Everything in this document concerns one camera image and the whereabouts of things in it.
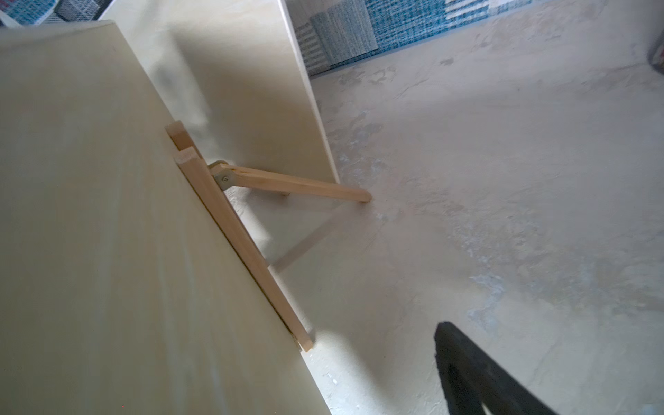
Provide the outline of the plywood board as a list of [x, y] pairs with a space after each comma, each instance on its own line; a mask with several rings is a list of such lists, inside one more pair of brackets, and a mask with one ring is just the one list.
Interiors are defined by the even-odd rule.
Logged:
[[337, 183], [282, 1], [115, 1], [128, 41], [204, 159]]
[[1, 31], [1, 411], [325, 414], [111, 22]]

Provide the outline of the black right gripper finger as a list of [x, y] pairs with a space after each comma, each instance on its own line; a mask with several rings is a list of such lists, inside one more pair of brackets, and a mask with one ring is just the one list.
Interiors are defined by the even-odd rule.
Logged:
[[434, 341], [450, 414], [553, 413], [453, 323], [439, 323]]

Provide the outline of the wooden tabletop easel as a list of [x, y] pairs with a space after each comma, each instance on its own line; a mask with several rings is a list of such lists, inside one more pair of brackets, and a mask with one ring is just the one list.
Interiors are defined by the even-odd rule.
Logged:
[[261, 288], [286, 328], [305, 352], [314, 342], [301, 323], [276, 279], [268, 270], [265, 257], [225, 195], [229, 188], [240, 187], [281, 194], [315, 195], [332, 199], [371, 202], [371, 194], [361, 188], [288, 176], [274, 172], [235, 166], [223, 161], [206, 164], [184, 124], [176, 121], [165, 127], [178, 149], [175, 161], [218, 228], [227, 238], [247, 271]]

